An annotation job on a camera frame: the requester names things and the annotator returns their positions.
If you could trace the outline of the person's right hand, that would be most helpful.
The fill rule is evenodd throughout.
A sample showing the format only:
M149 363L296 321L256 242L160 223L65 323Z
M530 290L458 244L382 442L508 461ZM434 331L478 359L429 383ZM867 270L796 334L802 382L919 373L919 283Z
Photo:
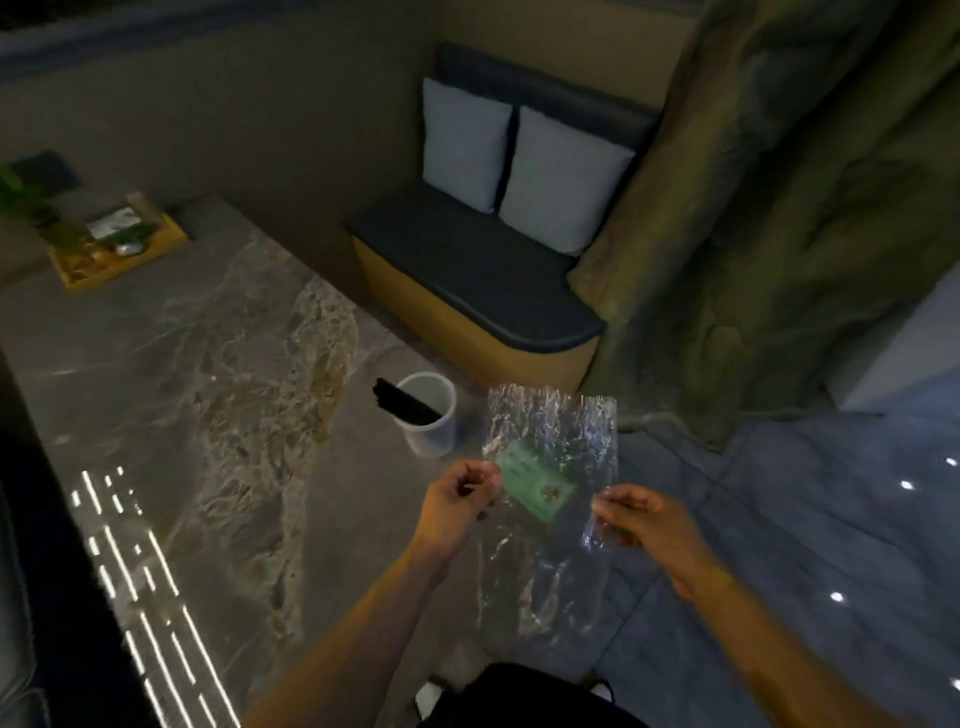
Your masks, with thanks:
M713 599L734 579L704 540L686 506L660 493L660 512L651 516L645 546L638 546L659 565L674 589L695 602Z

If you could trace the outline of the person's left hand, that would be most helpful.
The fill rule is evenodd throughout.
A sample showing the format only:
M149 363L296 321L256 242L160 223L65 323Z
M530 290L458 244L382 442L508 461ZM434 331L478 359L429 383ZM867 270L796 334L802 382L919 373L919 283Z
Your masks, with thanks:
M407 553L415 564L439 570L461 552L482 517L463 513L448 495L448 470L431 483L424 497L414 536Z

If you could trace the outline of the clear plastic bag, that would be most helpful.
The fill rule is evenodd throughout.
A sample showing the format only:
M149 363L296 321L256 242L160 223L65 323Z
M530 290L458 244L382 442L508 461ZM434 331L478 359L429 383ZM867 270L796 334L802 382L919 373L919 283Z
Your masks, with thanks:
M498 656L583 641L611 570L592 502L618 481L617 400L495 385L483 455L503 487L479 538L480 637Z

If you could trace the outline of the person's right forearm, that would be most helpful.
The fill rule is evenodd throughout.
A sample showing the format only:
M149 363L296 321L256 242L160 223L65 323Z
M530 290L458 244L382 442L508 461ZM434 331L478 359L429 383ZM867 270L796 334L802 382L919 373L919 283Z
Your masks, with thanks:
M774 728L907 728L821 661L725 569L709 568L689 595Z

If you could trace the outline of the person's left forearm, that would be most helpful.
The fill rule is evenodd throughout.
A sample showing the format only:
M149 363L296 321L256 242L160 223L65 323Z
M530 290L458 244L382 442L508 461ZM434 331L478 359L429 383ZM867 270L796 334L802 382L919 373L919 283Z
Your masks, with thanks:
M247 710L242 728L375 728L452 555L415 538L343 621Z

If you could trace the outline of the green card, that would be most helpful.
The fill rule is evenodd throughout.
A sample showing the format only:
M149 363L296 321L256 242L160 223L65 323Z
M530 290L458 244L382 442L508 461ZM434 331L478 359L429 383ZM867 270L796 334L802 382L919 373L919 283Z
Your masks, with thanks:
M506 496L546 525L555 521L577 489L552 460L522 441L509 443L494 463L501 469Z

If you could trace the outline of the white cup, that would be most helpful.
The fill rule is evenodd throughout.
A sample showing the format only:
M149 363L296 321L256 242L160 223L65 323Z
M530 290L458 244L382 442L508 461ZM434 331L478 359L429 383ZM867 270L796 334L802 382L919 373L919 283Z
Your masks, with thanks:
M453 383L438 372L419 371L403 378L397 388L421 404L414 421L392 417L413 454L429 460L451 454L457 440L458 406Z

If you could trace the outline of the black sticks bundle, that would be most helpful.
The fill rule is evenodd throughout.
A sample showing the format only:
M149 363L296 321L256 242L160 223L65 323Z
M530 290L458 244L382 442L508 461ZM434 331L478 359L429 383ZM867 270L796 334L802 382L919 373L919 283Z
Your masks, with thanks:
M378 377L371 388L377 406L402 424L414 428L432 426L443 415L385 378Z

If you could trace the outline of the dark cushioned bench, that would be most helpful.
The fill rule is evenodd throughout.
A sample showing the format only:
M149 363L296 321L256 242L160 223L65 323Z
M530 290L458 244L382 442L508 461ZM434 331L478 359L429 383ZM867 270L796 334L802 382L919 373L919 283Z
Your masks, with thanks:
M567 278L591 245L579 257L563 255L499 217L520 109L529 107L635 152L593 240L646 154L659 113L450 41L438 44L426 78L512 106L495 209L478 212L421 175L354 214L344 225L369 289L474 382L575 392L606 322L571 290Z

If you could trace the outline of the person's black clothing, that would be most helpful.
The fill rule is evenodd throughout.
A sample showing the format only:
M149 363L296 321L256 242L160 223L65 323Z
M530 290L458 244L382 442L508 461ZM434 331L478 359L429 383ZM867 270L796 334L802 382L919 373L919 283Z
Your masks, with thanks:
M417 706L415 728L649 728L618 707L600 677L574 684L515 662L493 662L467 685L437 680L431 708Z

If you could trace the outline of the light grey pillow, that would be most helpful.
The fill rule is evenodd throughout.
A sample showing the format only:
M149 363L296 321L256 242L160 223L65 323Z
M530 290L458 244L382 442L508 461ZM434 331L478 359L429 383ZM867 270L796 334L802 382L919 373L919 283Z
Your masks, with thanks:
M499 217L523 236L579 258L635 155L524 105Z
M493 213L513 107L430 78L422 101L423 180L478 213Z

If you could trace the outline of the artificial rock column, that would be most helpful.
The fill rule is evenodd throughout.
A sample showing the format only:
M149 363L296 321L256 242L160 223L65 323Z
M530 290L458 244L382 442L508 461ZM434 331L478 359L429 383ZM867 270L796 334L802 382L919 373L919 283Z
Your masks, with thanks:
M721 450L960 262L960 0L706 0L654 139L568 275L581 390Z

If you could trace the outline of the yellow wooden tray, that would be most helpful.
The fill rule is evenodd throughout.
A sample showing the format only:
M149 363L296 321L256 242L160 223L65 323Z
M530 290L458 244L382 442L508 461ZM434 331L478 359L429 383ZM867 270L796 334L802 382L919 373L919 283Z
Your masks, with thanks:
M112 279L155 261L186 246L190 237L168 214L161 214L161 225L143 241L144 249L134 255L121 255L109 245L91 238L72 249L48 246L46 257L66 290L80 291L102 285Z

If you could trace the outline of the white sachet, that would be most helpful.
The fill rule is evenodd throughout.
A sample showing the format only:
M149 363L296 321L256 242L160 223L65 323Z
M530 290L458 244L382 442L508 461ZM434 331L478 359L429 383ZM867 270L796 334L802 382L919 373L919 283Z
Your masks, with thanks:
M85 226L94 240L107 240L126 234L126 231L137 228L143 223L142 216L132 206L126 205L88 221Z

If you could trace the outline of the green plant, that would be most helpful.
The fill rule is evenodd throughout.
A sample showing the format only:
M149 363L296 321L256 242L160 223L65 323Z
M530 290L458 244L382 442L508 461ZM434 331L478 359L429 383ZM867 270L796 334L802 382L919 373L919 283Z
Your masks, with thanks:
M41 188L25 182L9 165L0 165L0 216L27 224L55 250L76 249L87 239Z

